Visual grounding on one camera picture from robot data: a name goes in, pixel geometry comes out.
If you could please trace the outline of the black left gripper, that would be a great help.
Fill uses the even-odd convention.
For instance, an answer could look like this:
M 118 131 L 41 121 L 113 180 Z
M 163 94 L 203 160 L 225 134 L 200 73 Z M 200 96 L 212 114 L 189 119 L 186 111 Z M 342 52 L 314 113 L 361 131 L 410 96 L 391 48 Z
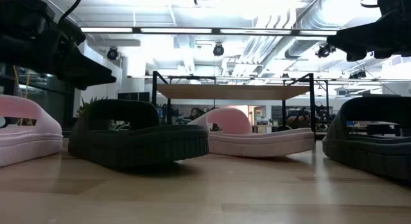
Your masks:
M 114 83 L 112 70 L 81 54 L 77 25 L 67 19 L 73 4 L 59 20 L 42 0 L 1 0 L 1 61 L 43 73 L 85 90 Z

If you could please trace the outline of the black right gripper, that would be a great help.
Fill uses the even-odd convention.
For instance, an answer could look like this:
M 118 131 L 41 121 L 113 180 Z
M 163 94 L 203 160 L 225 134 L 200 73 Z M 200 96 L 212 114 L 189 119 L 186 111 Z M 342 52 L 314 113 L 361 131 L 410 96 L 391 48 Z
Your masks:
M 372 52 L 382 59 L 392 55 L 410 57 L 410 0 L 377 0 L 381 17 L 374 22 L 338 30 L 327 43 L 341 49 L 347 61 L 357 61 Z

